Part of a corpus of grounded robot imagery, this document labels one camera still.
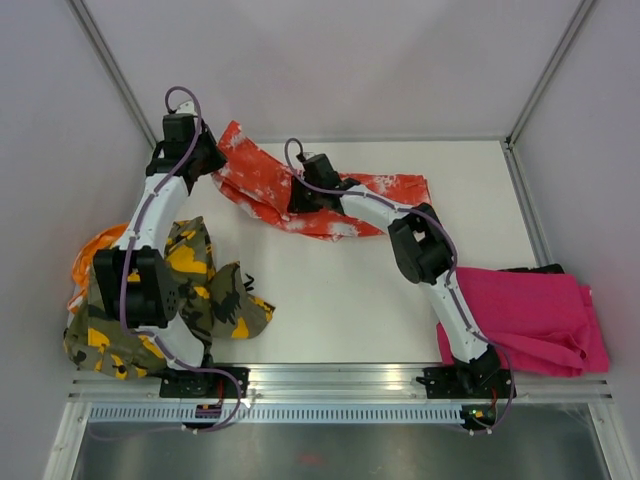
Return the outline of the orange white tie-dye trousers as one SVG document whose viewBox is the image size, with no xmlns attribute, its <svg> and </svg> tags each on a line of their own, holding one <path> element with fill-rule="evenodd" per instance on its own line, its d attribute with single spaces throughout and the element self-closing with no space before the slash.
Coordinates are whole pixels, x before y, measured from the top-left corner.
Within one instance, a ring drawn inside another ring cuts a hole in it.
<svg viewBox="0 0 640 480">
<path fill-rule="evenodd" d="M 250 217 L 287 233 L 301 234 L 327 241 L 342 238 L 380 236 L 379 228 L 363 220 L 341 215 L 327 207 L 338 207 L 335 195 L 308 189 L 291 169 L 247 137 L 240 123 L 231 121 L 222 134 L 218 148 L 226 156 L 226 165 L 212 177 L 218 190 L 241 207 Z M 418 209 L 431 204 L 427 179 L 415 174 L 338 174 L 344 183 L 353 180 L 406 208 Z"/>
</svg>

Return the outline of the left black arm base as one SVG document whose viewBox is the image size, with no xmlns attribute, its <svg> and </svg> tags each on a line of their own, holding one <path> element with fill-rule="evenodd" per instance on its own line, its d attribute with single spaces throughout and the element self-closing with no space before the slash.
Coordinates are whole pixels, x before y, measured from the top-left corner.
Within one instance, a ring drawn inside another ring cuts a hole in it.
<svg viewBox="0 0 640 480">
<path fill-rule="evenodd" d="M 246 367 L 222 366 L 221 373 L 197 373 L 167 369 L 160 373 L 159 396 L 168 399 L 204 399 L 246 397 L 250 370 Z"/>
</svg>

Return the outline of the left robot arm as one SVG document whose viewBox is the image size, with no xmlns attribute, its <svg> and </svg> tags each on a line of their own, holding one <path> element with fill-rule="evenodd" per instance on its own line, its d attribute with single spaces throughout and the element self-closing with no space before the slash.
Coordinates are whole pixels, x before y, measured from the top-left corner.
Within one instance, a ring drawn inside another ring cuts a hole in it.
<svg viewBox="0 0 640 480">
<path fill-rule="evenodd" d="M 199 114 L 171 110 L 162 128 L 134 215 L 114 246 L 95 254 L 93 267 L 108 317 L 125 334 L 146 337 L 171 369 L 185 370 L 183 386 L 205 397 L 216 389 L 218 374 L 203 363 L 205 346 L 179 313 L 165 245 L 196 181 L 224 167 L 226 158 Z"/>
</svg>

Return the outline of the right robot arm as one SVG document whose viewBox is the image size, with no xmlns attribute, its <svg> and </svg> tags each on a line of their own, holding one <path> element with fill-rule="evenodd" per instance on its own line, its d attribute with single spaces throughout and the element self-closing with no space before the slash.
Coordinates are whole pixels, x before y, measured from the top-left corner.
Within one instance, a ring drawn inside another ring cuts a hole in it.
<svg viewBox="0 0 640 480">
<path fill-rule="evenodd" d="M 303 171 L 291 171 L 288 211 L 332 211 L 387 234 L 400 273 L 423 289 L 445 330 L 457 387 L 469 396 L 488 389 L 501 368 L 500 358 L 464 299 L 457 249 L 433 207 L 393 201 L 353 178 L 341 178 L 324 154 L 300 152 L 296 158 Z"/>
</svg>

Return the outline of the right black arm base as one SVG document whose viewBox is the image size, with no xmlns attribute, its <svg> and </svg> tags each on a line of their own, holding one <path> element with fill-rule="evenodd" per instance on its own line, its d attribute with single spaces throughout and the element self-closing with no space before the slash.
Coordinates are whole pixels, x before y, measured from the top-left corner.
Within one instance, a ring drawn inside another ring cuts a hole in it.
<svg viewBox="0 0 640 480">
<path fill-rule="evenodd" d="M 507 369 L 477 379 L 456 366 L 426 367 L 416 381 L 425 388 L 428 399 L 492 400 L 517 396 L 515 382 Z"/>
</svg>

